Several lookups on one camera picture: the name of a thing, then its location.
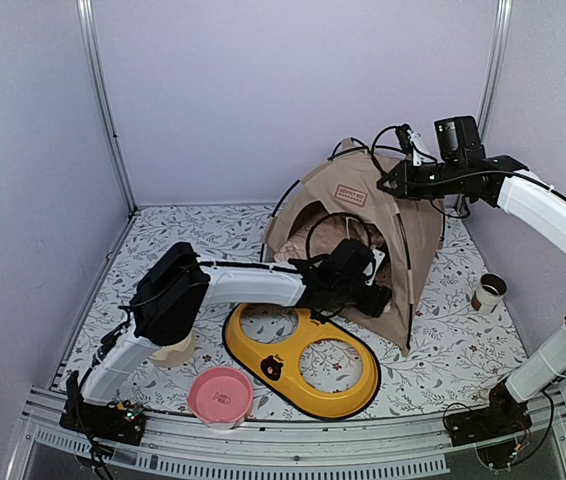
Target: black camera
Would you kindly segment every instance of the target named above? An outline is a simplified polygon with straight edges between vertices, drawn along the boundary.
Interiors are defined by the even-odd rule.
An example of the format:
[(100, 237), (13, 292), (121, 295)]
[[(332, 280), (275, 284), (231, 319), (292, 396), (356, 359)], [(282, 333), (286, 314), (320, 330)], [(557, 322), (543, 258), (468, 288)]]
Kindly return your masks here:
[(441, 159), (445, 163), (467, 168), (472, 160), (485, 158), (474, 117), (454, 117), (434, 122)]

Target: pink pet bowl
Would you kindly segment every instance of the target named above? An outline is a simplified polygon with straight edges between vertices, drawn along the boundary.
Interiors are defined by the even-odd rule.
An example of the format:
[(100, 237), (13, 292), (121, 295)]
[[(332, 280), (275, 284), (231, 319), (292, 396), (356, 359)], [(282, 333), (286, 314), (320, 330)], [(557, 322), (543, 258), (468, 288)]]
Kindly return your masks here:
[(194, 380), (187, 404), (203, 423), (228, 430), (243, 422), (252, 408), (252, 384), (235, 368), (215, 367)]

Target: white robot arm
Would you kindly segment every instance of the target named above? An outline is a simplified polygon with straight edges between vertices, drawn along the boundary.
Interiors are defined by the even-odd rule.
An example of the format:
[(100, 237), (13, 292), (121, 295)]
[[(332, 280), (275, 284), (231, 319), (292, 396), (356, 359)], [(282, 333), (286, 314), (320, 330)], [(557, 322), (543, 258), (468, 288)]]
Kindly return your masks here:
[(81, 383), (78, 372), (69, 377), (61, 426), (138, 443), (142, 416), (136, 407), (112, 408), (112, 400), (148, 356), (188, 340), (202, 307), (269, 303), (310, 308), (320, 318), (322, 310), (348, 305), (379, 316), (392, 296), (373, 282), (382, 259), (382, 252), (354, 239), (342, 240), (329, 255), (289, 263), (202, 259), (189, 243), (175, 244), (138, 283), (130, 305), (123, 307), (128, 321), (101, 339)]
[[(566, 198), (509, 156), (486, 158), (472, 117), (435, 123), (444, 163), (403, 161), (377, 186), (399, 198), (434, 199), (465, 194), (521, 219), (566, 254)], [(527, 361), (490, 391), (482, 410), (450, 415), (454, 445), (520, 430), (530, 423), (526, 402), (566, 372), (566, 324)]]

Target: floor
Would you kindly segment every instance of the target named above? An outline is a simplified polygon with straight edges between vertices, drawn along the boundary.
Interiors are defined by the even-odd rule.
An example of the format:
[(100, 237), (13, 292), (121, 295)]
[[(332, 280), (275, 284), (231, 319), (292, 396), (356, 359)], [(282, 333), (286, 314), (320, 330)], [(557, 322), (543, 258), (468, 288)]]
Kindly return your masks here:
[[(254, 260), (271, 206), (151, 207), (141, 210), (81, 329), (61, 381), (71, 370), (84, 371), (99, 339), (123, 320), (136, 282), (175, 242), (188, 241), (204, 254), (221, 259)], [(356, 418), (383, 418), (437, 412), (452, 402), (483, 404), (489, 388), (525, 359), (521, 341), (503, 305), (479, 315), (469, 300), (485, 265), (463, 223), (449, 219), (444, 247), (438, 252), (413, 325), (408, 358), (385, 339), (338, 320), (375, 352), (382, 385), (374, 402)], [(194, 378), (219, 366), (238, 367), (221, 343), (221, 326), (230, 305), (200, 312), (194, 330), (196, 352), (183, 367), (158, 368), (147, 362), (120, 390), (148, 408), (191, 415), (186, 398)], [(293, 332), (293, 311), (257, 306), (244, 319), (248, 336), (275, 341)], [(323, 342), (306, 350), (300, 369), (306, 380), (325, 391), (345, 390), (359, 373), (356, 355), (343, 344)], [(251, 418), (304, 420), (298, 412), (253, 379)]]

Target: lavender wall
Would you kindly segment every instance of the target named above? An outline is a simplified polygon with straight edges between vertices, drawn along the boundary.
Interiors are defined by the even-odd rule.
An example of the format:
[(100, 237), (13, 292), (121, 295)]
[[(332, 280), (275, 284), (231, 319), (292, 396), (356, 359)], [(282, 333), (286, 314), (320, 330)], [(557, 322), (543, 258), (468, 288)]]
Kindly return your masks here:
[(0, 2), (0, 472), (125, 213), (75, 2)]
[[(514, 2), (507, 48), (488, 152), (514, 156), (566, 194), (566, 2)], [(487, 207), (477, 206), (467, 224), (488, 267), (508, 280), (510, 313), (535, 350), (563, 323), (566, 259)]]
[(478, 113), (496, 4), (96, 2), (137, 200), (271, 201), (395, 122), (436, 145), (434, 120)]

